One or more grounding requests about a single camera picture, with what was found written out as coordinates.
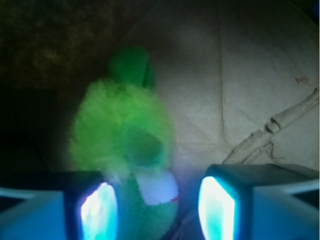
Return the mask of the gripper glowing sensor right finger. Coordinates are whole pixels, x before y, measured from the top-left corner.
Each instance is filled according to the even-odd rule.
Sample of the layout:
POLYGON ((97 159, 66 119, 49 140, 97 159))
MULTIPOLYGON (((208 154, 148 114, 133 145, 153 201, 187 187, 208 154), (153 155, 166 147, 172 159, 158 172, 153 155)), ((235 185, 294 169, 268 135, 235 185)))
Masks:
POLYGON ((212 164, 198 217, 206 240, 317 240, 320 173, 297 164, 212 164))

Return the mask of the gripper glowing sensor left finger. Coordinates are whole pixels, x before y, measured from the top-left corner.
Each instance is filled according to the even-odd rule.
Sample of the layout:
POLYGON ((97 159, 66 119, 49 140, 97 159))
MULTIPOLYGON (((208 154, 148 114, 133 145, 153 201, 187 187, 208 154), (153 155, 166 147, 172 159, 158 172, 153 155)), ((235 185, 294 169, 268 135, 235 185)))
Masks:
POLYGON ((27 172, 0 180, 2 240, 115 240, 115 190, 99 172, 27 172))

